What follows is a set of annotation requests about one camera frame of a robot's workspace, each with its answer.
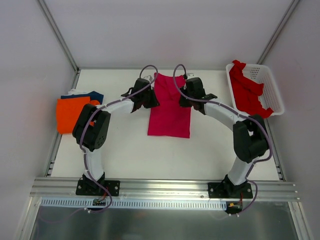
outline plastic basket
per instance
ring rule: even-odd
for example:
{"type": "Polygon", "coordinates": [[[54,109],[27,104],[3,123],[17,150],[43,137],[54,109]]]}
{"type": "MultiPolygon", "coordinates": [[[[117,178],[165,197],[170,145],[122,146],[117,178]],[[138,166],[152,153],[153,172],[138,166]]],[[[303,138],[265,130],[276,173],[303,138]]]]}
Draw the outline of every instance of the plastic basket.
{"type": "MultiPolygon", "coordinates": [[[[226,69],[226,75],[228,78],[232,104],[233,104],[233,107],[237,109],[235,96],[234,96],[230,75],[229,75],[229,72],[233,66],[234,66],[233,63],[228,64],[225,67],[225,69],[226,69]]],[[[272,108],[273,113],[271,114],[271,116],[281,115],[285,112],[284,103],[281,99],[279,89],[276,85],[275,79],[269,67],[265,65],[259,65],[259,64],[247,64],[245,68],[242,70],[242,72],[246,78],[251,79],[256,83],[264,84],[263,94],[259,96],[259,100],[263,108],[265,109],[272,108]]]]}

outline navy blue cloth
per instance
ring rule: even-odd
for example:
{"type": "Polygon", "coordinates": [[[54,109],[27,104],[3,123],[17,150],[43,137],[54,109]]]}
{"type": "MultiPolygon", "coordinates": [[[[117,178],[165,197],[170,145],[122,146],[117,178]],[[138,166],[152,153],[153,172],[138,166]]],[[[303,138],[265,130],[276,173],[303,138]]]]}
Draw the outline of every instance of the navy blue cloth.
{"type": "Polygon", "coordinates": [[[104,99],[104,95],[96,91],[92,91],[84,94],[62,95],[61,99],[73,99],[73,98],[81,98],[81,97],[90,97],[90,101],[97,100],[100,104],[102,104],[102,101],[104,99]]]}

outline robotic arm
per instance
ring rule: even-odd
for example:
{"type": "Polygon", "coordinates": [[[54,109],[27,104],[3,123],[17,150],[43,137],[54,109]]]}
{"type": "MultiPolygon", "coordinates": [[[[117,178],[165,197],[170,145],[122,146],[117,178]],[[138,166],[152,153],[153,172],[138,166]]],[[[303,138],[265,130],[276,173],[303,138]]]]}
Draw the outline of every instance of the robotic arm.
{"type": "MultiPolygon", "coordinates": [[[[128,92],[121,96],[128,97],[149,83],[149,81],[143,78],[138,78],[134,87],[131,87],[128,92]]],[[[202,81],[198,77],[186,80],[185,87],[182,87],[180,90],[183,94],[193,99],[214,100],[216,103],[223,103],[221,99],[215,95],[211,93],[206,94],[202,81]]],[[[211,198],[234,199],[239,198],[242,193],[248,194],[247,189],[248,186],[250,187],[246,178],[248,171],[251,169],[253,162],[263,156],[269,149],[268,142],[260,128],[250,120],[244,119],[240,117],[239,114],[236,114],[237,111],[235,109],[230,111],[220,106],[220,104],[192,101],[183,96],[180,97],[179,104],[181,107],[193,107],[202,114],[217,119],[233,131],[233,148],[236,153],[234,164],[222,182],[218,183],[214,188],[209,187],[209,196],[211,198]]],[[[141,106],[153,108],[159,105],[153,88],[148,87],[133,97],[100,110],[94,116],[84,135],[82,144],[86,149],[87,168],[95,181],[106,186],[100,148],[106,141],[111,115],[114,113],[133,113],[141,108],[141,106]]],[[[80,144],[86,123],[98,108],[99,106],[90,104],[86,104],[83,107],[72,132],[78,144],[80,144]]],[[[262,117],[259,115],[250,117],[257,120],[265,128],[262,117]]],[[[79,180],[77,190],[78,189],[82,189],[82,194],[80,193],[79,195],[101,196],[103,194],[103,191],[91,180],[87,171],[84,172],[82,178],[79,180]]]]}
{"type": "MultiPolygon", "coordinates": [[[[223,104],[221,99],[211,93],[206,94],[200,78],[194,77],[186,80],[185,87],[180,90],[189,98],[214,100],[218,103],[192,101],[183,96],[179,101],[181,107],[193,107],[202,114],[217,119],[233,131],[233,149],[236,154],[234,164],[221,183],[214,188],[209,188],[209,195],[211,194],[213,198],[239,198],[242,193],[248,194],[247,175],[249,170],[253,162],[269,149],[265,135],[252,121],[240,117],[240,112],[236,114],[238,111],[235,109],[230,111],[220,106],[223,104]]],[[[261,116],[250,117],[257,120],[266,129],[261,116]]]]}
{"type": "MultiPolygon", "coordinates": [[[[134,86],[129,88],[128,92],[121,96],[128,97],[129,95],[143,89],[149,83],[150,82],[146,79],[138,78],[135,81],[134,86]]],[[[103,186],[105,185],[105,172],[102,167],[101,147],[107,138],[111,115],[115,113],[130,114],[140,109],[142,106],[149,109],[159,105],[160,104],[156,98],[154,89],[149,86],[142,92],[128,99],[106,106],[94,116],[85,132],[82,146],[86,150],[87,169],[95,181],[103,186]]],[[[86,104],[83,107],[72,131],[72,135],[75,137],[77,144],[80,144],[81,136],[89,118],[93,112],[102,106],[103,105],[94,106],[86,104]]],[[[103,194],[103,191],[94,183],[94,181],[91,180],[88,171],[84,171],[82,178],[78,182],[77,190],[81,190],[79,195],[82,195],[82,193],[85,195],[103,194]]]]}

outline white cable channel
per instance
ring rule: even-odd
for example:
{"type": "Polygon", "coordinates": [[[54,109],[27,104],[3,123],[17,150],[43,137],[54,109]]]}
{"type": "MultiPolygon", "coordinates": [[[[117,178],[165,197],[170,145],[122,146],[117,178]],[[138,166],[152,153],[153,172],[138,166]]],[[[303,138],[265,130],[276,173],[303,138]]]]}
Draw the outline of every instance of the white cable channel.
{"type": "MultiPolygon", "coordinates": [[[[40,205],[43,207],[103,208],[103,206],[93,206],[93,201],[94,198],[43,197],[40,205]]],[[[113,199],[110,208],[224,211],[227,204],[219,200],[208,202],[207,200],[113,199]]]]}

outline orange towel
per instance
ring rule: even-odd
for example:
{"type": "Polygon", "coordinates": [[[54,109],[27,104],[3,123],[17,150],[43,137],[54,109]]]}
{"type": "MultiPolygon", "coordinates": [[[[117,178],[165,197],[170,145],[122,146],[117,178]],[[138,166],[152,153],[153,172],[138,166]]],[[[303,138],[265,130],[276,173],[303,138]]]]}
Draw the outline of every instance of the orange towel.
{"type": "Polygon", "coordinates": [[[86,104],[99,105],[100,103],[97,100],[90,101],[89,96],[57,100],[56,128],[60,134],[72,133],[82,108],[86,104]]]}

